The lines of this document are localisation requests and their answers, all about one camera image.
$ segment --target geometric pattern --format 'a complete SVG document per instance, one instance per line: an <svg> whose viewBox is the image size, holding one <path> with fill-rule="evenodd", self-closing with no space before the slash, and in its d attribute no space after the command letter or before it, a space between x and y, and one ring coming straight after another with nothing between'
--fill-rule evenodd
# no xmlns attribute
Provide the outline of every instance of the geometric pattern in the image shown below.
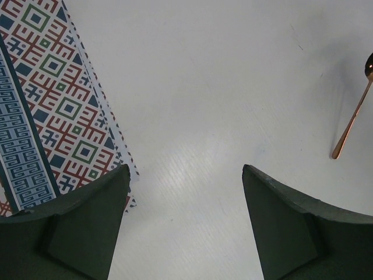
<svg viewBox="0 0 373 280"><path fill-rule="evenodd" d="M60 195L2 39L0 175L12 212L42 204Z"/></svg>
<svg viewBox="0 0 373 280"><path fill-rule="evenodd" d="M137 168L64 3L2 0L0 34L59 192L121 164L136 181ZM1 189L0 215L9 215ZM131 192L128 199L134 201Z"/></svg>

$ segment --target table surface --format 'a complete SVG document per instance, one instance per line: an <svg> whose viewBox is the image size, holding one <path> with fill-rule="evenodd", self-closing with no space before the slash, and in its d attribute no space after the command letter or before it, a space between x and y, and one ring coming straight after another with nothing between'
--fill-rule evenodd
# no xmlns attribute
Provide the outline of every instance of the table surface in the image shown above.
<svg viewBox="0 0 373 280"><path fill-rule="evenodd" d="M373 215L369 0L65 0L140 171L110 280L263 279L252 164Z"/></svg>

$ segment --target spoon handle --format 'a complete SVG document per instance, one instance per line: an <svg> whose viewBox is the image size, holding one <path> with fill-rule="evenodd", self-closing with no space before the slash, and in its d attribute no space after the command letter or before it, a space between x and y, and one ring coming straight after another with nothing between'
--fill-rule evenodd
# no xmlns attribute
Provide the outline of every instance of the spoon handle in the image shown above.
<svg viewBox="0 0 373 280"><path fill-rule="evenodd" d="M361 97L360 102L359 102L359 104L357 105L356 110L355 110L354 114L352 115L352 118L351 118L349 124L347 125L346 129L344 130L344 133L342 134L342 136L341 136L341 138L339 139L339 141L338 141L336 147L334 148L334 151L333 151L333 153L332 153L332 159L337 159L337 158L339 158L340 153L342 152L342 149L343 149L343 147L344 147L344 144L346 143L347 137L348 137L349 134L350 134L350 130L351 130L351 128L352 128L352 126L353 126L353 124L354 124L354 122L355 122L355 120L356 120L356 117L357 117L357 115L358 115L358 113L359 113L359 111L360 111L361 105L362 105L362 103L363 103L365 97L367 96L367 93L368 93L368 91L369 91L369 88L370 88L371 85L372 85L372 82L373 82L372 80L369 80L368 85L367 85L367 87L365 88L365 91L364 91L364 93L363 93L363 96Z"/></svg>

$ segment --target blue pattern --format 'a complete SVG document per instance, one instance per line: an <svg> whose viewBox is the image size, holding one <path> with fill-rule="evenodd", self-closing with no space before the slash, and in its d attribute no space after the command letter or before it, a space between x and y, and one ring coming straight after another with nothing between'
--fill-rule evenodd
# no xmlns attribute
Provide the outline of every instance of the blue pattern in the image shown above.
<svg viewBox="0 0 373 280"><path fill-rule="evenodd" d="M0 176L7 189L13 212L42 204L59 195L53 187L54 176L44 165L44 151L37 145L34 124L27 118L28 107L22 102L11 75L12 65L0 50Z"/></svg>

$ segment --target blue square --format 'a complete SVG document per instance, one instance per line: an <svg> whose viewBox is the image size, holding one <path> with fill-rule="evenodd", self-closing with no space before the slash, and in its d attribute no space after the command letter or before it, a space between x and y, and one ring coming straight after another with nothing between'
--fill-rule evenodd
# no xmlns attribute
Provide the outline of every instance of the blue square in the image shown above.
<svg viewBox="0 0 373 280"><path fill-rule="evenodd" d="M24 76L27 76L31 72L32 68L28 67L26 64L22 62L18 64L16 71Z"/></svg>
<svg viewBox="0 0 373 280"><path fill-rule="evenodd" d="M43 123L48 117L48 113L41 111L40 109L37 109L35 114L34 114L34 119Z"/></svg>
<svg viewBox="0 0 373 280"><path fill-rule="evenodd" d="M74 107L72 107L72 106L69 105L69 104L67 104L67 105L65 106L65 111L66 111L66 112L71 113L73 109L74 109Z"/></svg>
<svg viewBox="0 0 373 280"><path fill-rule="evenodd" d="M89 154L89 150L86 148L83 148L82 151L80 152L81 155L87 156Z"/></svg>
<svg viewBox="0 0 373 280"><path fill-rule="evenodd" d="M0 16L0 26L4 27L5 29L9 30L12 27L13 23L14 20L8 18L7 16Z"/></svg>
<svg viewBox="0 0 373 280"><path fill-rule="evenodd" d="M36 15L36 14L33 14L33 15L31 16L31 20L32 20L34 23L36 23L36 24L38 25L39 22L40 22L40 20L41 20L41 17L39 17L39 16Z"/></svg>
<svg viewBox="0 0 373 280"><path fill-rule="evenodd" d="M56 62L51 62L51 63L49 63L48 67L51 68L51 69L53 69L53 70L56 70L57 67L58 67L58 64Z"/></svg>
<svg viewBox="0 0 373 280"><path fill-rule="evenodd" d="M54 155L50 161L50 165L61 168L64 161L65 159L62 156Z"/></svg>

